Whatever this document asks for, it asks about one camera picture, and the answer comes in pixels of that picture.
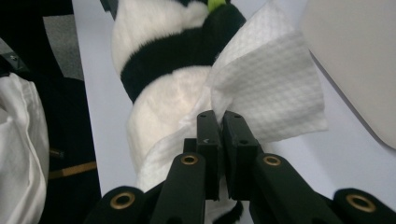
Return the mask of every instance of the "white fabric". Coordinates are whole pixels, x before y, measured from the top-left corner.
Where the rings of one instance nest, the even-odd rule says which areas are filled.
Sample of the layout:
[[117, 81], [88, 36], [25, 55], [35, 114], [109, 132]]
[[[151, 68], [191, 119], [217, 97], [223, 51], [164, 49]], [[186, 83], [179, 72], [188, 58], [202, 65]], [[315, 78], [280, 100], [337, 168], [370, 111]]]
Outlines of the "white fabric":
[[49, 140], [44, 111], [31, 82], [0, 78], [0, 223], [31, 224], [46, 198]]
[[244, 116], [261, 143], [327, 129], [323, 93], [308, 48], [274, 1], [220, 54], [190, 114], [142, 157], [139, 188], [148, 190], [165, 180], [183, 140], [196, 135], [196, 116], [207, 110], [208, 102], [219, 120], [226, 109]]

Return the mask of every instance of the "panda plush toy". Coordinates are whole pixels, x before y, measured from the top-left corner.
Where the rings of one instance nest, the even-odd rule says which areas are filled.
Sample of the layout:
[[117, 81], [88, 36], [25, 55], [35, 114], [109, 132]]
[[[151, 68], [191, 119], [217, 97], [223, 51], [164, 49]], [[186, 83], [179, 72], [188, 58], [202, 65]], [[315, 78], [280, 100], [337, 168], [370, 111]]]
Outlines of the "panda plush toy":
[[192, 110], [212, 64], [246, 21], [229, 2], [208, 1], [119, 1], [113, 61], [133, 103], [127, 129], [138, 173], [149, 150]]

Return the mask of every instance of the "white table surface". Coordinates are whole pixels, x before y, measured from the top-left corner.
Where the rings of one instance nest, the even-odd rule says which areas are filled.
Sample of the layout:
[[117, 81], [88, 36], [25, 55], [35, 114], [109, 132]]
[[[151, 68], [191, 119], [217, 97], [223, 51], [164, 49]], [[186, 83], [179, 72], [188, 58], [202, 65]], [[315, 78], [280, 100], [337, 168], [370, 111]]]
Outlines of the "white table surface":
[[[260, 0], [233, 1], [246, 15]], [[306, 0], [280, 0], [294, 25]], [[134, 168], [126, 141], [132, 108], [111, 60], [113, 19], [99, 0], [73, 0], [102, 194], [132, 186]], [[317, 192], [332, 198], [341, 188], [365, 190], [396, 210], [396, 150], [382, 146], [361, 125], [318, 70], [329, 131], [272, 143], [267, 150], [285, 157]]]

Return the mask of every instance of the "yellow-green object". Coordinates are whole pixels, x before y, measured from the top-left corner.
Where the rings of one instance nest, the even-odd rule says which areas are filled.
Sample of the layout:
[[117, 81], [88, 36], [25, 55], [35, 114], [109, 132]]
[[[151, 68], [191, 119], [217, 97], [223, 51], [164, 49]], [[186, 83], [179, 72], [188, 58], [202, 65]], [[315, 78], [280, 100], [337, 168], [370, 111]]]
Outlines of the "yellow-green object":
[[225, 5], [225, 0], [208, 0], [207, 7], [209, 8], [209, 12], [214, 11], [217, 7], [221, 5]]

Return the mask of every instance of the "white fur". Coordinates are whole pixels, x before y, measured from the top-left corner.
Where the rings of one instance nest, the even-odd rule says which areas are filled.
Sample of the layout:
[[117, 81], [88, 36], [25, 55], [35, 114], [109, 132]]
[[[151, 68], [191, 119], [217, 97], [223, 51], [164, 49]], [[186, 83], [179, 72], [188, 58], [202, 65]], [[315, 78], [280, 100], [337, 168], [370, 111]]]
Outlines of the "white fur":
[[157, 78], [139, 95], [128, 120], [128, 141], [134, 168], [140, 171], [149, 150], [174, 133], [195, 106], [210, 66], [192, 66]]
[[120, 0], [112, 38], [117, 73], [144, 44], [202, 26], [207, 15], [207, 6], [200, 2], [183, 7], [173, 0]]

